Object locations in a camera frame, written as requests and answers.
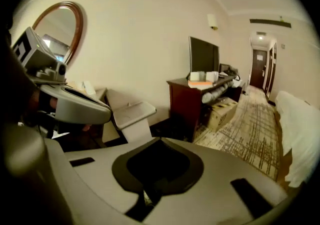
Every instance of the doorway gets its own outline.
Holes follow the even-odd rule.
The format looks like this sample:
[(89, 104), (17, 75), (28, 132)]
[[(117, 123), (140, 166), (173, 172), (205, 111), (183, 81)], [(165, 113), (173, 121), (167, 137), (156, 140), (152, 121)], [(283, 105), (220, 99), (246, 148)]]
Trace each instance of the doorway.
[(263, 89), (267, 64), (267, 52), (254, 49), (252, 55), (250, 85)]
[(272, 59), (273, 59), (273, 51), (272, 47), (269, 50), (269, 65), (268, 65), (268, 75), (266, 77), (266, 82), (265, 82), (265, 88), (264, 88), (264, 94), (267, 95), (267, 92), (269, 90), (269, 85), (270, 85), (270, 78), (271, 78), (271, 71), (272, 71)]
[(271, 80), (270, 84), (266, 93), (266, 98), (269, 100), (272, 86), (274, 85), (274, 80), (275, 80), (275, 73), (276, 73), (276, 64), (277, 64), (277, 43), (274, 44), (273, 46), (273, 59), (270, 60), (272, 61), (272, 73), (271, 73)]

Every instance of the flat screen tv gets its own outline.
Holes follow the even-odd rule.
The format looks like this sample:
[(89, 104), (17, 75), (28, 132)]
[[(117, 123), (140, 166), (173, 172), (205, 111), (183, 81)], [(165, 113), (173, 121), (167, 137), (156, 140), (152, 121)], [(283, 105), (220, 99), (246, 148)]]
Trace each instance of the flat screen tv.
[(189, 36), (190, 71), (219, 71), (219, 47)]

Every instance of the patterned carpet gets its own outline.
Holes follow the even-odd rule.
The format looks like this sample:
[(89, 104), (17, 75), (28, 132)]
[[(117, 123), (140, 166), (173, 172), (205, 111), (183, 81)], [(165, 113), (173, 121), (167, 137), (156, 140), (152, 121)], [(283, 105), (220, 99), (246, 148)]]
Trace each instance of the patterned carpet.
[(193, 143), (235, 155), (277, 180), (279, 143), (274, 107), (261, 89), (247, 87), (232, 120), (217, 132), (201, 125)]

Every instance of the mirror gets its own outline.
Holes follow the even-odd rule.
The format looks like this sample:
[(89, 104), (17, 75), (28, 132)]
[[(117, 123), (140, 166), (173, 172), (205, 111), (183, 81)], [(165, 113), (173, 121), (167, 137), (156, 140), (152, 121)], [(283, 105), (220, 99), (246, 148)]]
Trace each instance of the mirror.
[(73, 2), (60, 2), (46, 9), (32, 28), (44, 40), (58, 61), (68, 63), (83, 30), (83, 15)]

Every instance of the wooden mirror frame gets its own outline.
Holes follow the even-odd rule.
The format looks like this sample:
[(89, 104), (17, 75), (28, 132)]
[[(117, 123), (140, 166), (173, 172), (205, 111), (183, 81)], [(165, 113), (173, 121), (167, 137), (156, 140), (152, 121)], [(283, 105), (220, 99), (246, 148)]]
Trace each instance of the wooden mirror frame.
[(41, 22), (41, 20), (48, 15), (49, 13), (53, 12), (54, 10), (60, 9), (60, 8), (66, 8), (73, 12), (75, 16), (75, 31), (73, 35), (72, 42), (70, 44), (69, 50), (64, 56), (63, 62), (65, 64), (68, 64), (68, 62), (71, 60), (72, 56), (75, 54), (78, 44), (81, 39), (82, 31), (84, 28), (84, 17), (81, 12), (80, 7), (75, 4), (74, 2), (59, 2), (52, 6), (50, 6), (48, 9), (46, 9), (43, 13), (40, 14), (40, 16), (36, 19), (34, 22), (32, 28), (33, 30), (36, 30), (36, 27)]

